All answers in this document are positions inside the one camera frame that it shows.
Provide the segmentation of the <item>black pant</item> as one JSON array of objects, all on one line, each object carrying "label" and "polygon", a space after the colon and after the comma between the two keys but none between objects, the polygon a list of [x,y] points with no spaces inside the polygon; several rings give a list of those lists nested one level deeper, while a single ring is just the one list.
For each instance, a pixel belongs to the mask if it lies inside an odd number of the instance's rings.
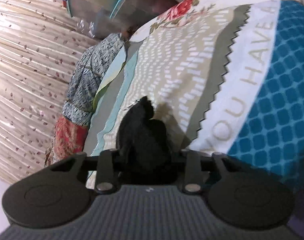
[{"label": "black pant", "polygon": [[154,108],[147,96],[131,106],[121,120],[116,145],[123,159],[121,183],[170,185],[178,179],[180,165],[173,155],[166,126],[154,119]]}]

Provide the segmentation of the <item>red patchwork quilt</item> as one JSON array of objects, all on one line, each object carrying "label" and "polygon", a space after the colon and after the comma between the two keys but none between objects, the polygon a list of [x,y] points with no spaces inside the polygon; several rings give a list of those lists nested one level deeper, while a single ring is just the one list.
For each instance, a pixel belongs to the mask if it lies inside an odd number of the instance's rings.
[{"label": "red patchwork quilt", "polygon": [[127,38],[120,33],[110,34],[81,56],[69,82],[53,140],[45,152],[45,166],[83,150],[95,112],[93,102],[97,90],[126,41]]}]

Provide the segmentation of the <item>patterned bedsheet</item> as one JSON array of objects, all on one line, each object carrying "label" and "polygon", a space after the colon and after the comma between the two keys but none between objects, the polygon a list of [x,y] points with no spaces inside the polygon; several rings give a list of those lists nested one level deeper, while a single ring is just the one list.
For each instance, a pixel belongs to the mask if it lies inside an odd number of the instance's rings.
[{"label": "patterned bedsheet", "polygon": [[230,155],[304,185],[304,0],[185,0],[140,27],[97,91],[84,151],[116,146],[147,96],[173,150]]}]

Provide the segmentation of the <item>beige floral curtain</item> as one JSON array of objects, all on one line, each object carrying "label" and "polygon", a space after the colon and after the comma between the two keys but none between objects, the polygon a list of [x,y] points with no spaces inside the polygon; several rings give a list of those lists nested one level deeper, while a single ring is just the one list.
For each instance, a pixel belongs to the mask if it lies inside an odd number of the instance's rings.
[{"label": "beige floral curtain", "polygon": [[42,169],[70,78],[94,44],[60,0],[0,0],[0,179]]}]

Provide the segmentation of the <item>teal rimmed storage bin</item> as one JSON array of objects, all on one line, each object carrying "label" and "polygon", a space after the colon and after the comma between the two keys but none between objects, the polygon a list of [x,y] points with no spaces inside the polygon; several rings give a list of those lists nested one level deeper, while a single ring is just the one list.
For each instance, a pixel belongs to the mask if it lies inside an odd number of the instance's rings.
[{"label": "teal rimmed storage bin", "polygon": [[69,0],[72,16],[90,25],[98,39],[110,33],[134,33],[156,16],[176,5],[176,0]]}]

